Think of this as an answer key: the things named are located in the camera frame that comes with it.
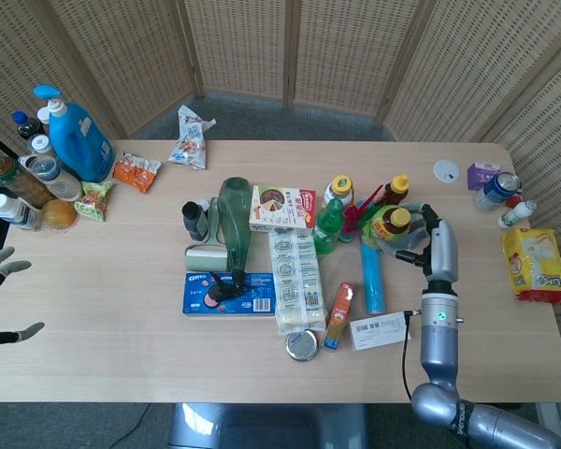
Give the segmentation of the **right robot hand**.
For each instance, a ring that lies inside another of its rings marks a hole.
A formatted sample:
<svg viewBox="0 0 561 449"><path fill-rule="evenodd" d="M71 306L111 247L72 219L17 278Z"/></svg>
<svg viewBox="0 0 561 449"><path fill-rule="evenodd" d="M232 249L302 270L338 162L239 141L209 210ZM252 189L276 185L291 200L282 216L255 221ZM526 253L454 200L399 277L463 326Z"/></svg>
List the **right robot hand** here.
<svg viewBox="0 0 561 449"><path fill-rule="evenodd" d="M426 203L404 203L414 218L409 234L398 242L376 239L393 258L421 268L426 281L453 285L458 281L457 242L449 223Z"/></svg>

